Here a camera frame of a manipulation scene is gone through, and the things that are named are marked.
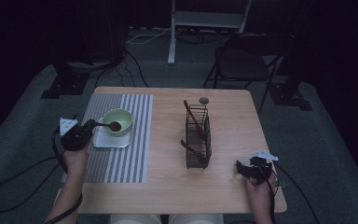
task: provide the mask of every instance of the metal wire basket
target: metal wire basket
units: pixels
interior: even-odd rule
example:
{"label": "metal wire basket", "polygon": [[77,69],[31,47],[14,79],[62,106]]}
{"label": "metal wire basket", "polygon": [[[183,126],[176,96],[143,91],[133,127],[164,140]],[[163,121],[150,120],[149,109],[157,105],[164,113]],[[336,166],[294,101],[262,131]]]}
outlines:
{"label": "metal wire basket", "polygon": [[187,168],[206,168],[212,155],[211,127],[208,117],[208,109],[205,105],[190,105],[190,111],[197,123],[205,133],[205,139],[200,136],[196,123],[190,114],[186,114],[186,143],[193,150],[186,149]]}

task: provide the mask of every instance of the striped mat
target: striped mat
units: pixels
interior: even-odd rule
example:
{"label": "striped mat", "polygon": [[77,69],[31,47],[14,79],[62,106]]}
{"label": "striped mat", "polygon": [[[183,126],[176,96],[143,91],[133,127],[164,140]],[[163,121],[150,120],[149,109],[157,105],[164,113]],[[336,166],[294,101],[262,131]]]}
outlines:
{"label": "striped mat", "polygon": [[127,147],[89,147],[86,183],[142,183],[146,180],[153,95],[92,94],[83,124],[100,119],[107,111],[124,108],[132,113],[131,140]]}

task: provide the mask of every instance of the white plate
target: white plate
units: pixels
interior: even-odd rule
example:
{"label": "white plate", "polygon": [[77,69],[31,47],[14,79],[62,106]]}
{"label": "white plate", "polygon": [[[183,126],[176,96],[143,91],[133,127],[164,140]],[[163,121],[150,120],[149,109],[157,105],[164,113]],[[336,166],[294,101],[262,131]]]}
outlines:
{"label": "white plate", "polygon": [[95,133],[92,138],[92,144],[95,147],[126,147],[131,141],[131,130],[121,137],[114,137],[104,129],[104,127],[95,127]]}

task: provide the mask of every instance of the green bowl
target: green bowl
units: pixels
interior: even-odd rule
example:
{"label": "green bowl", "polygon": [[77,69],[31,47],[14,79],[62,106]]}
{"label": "green bowl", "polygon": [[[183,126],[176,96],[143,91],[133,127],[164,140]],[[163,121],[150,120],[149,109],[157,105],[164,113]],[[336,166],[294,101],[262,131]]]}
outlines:
{"label": "green bowl", "polygon": [[118,132],[113,132],[110,128],[104,127],[104,129],[114,137],[120,137],[128,133],[132,126],[132,114],[126,109],[113,109],[103,115],[102,123],[109,124],[113,121],[118,122],[121,125],[121,129]]}

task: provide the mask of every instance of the person's leg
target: person's leg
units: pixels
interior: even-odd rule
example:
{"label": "person's leg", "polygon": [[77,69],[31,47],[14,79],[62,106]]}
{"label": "person's leg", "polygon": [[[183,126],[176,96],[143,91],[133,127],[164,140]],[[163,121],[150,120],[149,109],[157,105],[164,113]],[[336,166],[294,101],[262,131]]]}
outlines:
{"label": "person's leg", "polygon": [[161,224],[159,215],[149,214],[113,214],[109,224]]}
{"label": "person's leg", "polygon": [[223,224],[223,214],[175,214],[169,224]]}

